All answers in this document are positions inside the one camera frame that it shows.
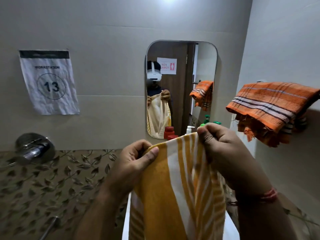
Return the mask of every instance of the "red jar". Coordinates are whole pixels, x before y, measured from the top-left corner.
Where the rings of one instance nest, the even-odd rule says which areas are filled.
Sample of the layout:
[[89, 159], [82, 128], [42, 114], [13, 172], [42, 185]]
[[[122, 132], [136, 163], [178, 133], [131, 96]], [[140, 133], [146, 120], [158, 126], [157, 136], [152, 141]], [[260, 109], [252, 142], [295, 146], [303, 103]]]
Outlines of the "red jar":
[[174, 135], [174, 127], [173, 126], [167, 126], [164, 128], [163, 139], [168, 139], [169, 135]]
[[168, 141], [178, 138], [178, 135], [168, 135]]

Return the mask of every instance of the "brown wooden door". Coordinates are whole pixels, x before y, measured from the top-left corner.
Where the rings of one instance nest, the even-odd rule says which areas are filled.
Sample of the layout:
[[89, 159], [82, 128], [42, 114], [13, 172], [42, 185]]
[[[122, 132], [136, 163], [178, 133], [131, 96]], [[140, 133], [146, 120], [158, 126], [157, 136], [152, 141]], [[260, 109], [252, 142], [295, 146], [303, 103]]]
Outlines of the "brown wooden door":
[[182, 131], [182, 117], [184, 112], [186, 61], [188, 54], [188, 42], [158, 41], [148, 50], [147, 60], [157, 61], [157, 57], [177, 59], [177, 74], [163, 74], [159, 86], [171, 93], [172, 99], [172, 125], [176, 135], [186, 133]]

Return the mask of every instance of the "mirror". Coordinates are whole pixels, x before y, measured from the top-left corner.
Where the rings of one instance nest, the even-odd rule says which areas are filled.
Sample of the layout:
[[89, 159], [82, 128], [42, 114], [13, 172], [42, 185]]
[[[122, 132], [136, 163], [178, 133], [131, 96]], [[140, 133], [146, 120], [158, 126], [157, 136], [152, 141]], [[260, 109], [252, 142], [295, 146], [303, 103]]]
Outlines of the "mirror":
[[165, 40], [150, 45], [146, 54], [146, 120], [151, 137], [182, 136], [188, 126], [195, 127], [188, 133], [195, 132], [209, 121], [217, 57], [217, 49], [208, 42]]

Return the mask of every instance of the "towel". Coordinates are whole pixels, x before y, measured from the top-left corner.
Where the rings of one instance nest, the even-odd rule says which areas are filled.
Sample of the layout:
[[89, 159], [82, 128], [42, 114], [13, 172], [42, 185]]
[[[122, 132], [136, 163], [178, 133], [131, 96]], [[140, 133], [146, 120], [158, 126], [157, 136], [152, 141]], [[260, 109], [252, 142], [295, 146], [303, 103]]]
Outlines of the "towel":
[[197, 133], [153, 147], [159, 155], [131, 193], [129, 239], [222, 240], [221, 176], [208, 165]]
[[213, 81], [201, 81], [193, 89], [189, 96], [195, 99], [195, 106], [199, 106], [204, 111], [208, 111], [212, 102]]
[[156, 139], [163, 139], [165, 127], [171, 126], [171, 113], [167, 101], [161, 100], [161, 93], [151, 97], [146, 110], [146, 130]]
[[292, 130], [307, 126], [305, 112], [320, 89], [289, 82], [245, 84], [226, 109], [237, 114], [238, 131], [270, 147], [289, 143]]

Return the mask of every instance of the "paper sign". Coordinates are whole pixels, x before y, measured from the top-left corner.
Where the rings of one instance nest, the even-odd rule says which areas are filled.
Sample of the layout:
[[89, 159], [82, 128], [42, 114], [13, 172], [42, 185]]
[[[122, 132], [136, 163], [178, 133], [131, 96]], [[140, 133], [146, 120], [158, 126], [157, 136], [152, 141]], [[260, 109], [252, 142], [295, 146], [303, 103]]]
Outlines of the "paper sign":
[[177, 59], [158, 57], [157, 62], [161, 65], [161, 74], [177, 74]]
[[26, 88], [39, 114], [80, 113], [68, 51], [21, 50], [19, 54]]

